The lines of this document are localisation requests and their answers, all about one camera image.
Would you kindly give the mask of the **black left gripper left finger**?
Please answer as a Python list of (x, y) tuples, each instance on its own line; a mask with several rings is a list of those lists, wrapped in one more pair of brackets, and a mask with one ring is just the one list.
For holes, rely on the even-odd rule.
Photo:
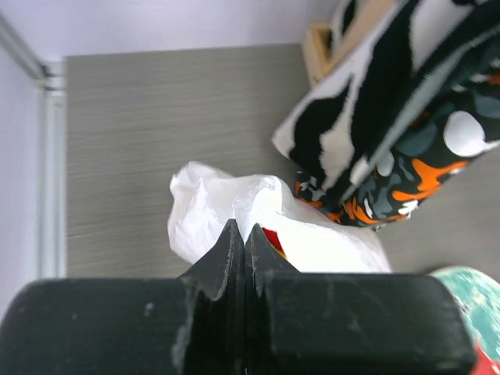
[(240, 374), (244, 244), (229, 220), (176, 278), (29, 283), (1, 323), (4, 374)]

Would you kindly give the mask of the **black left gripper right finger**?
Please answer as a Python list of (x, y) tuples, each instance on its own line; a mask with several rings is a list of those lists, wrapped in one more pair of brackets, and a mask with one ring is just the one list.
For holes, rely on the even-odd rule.
[(302, 273), (254, 226), (249, 374), (469, 374), (477, 356), (451, 293), (406, 273)]

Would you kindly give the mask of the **translucent white plastic bag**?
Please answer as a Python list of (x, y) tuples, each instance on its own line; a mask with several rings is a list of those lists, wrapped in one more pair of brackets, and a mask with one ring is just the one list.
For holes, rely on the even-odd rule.
[(302, 272), (391, 272), (372, 230), (334, 223), (294, 198), (279, 177), (234, 177), (189, 162), (173, 175), (170, 191), (170, 247), (189, 263), (200, 260), (214, 246), (226, 222), (234, 219), (243, 240), (249, 239), (256, 224), (276, 234), (286, 260)]

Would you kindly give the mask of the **red fake pepper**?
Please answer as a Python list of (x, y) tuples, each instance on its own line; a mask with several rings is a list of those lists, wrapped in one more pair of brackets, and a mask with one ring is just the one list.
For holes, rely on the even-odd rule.
[(265, 234), (267, 241), (270, 243), (270, 245), (273, 247), (273, 249), (280, 254), (280, 256), (284, 259), (288, 259), (286, 256), (286, 253), (284, 252), (284, 249), (280, 243), (280, 239), (278, 237), (278, 234), (274, 230), (269, 230), (265, 227), (262, 228), (262, 232)]

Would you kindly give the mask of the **red and teal plate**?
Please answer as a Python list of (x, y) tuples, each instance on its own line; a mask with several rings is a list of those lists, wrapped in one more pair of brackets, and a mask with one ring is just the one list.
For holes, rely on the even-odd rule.
[(473, 374), (499, 373), (499, 282), (471, 267), (435, 270), (453, 295), (477, 350)]

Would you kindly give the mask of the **camouflage patterned garment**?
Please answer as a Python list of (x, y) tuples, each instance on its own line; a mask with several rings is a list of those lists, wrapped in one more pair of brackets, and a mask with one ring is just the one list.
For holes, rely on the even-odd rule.
[(498, 2), (396, 1), (272, 142), (335, 223), (409, 218), (499, 144)]

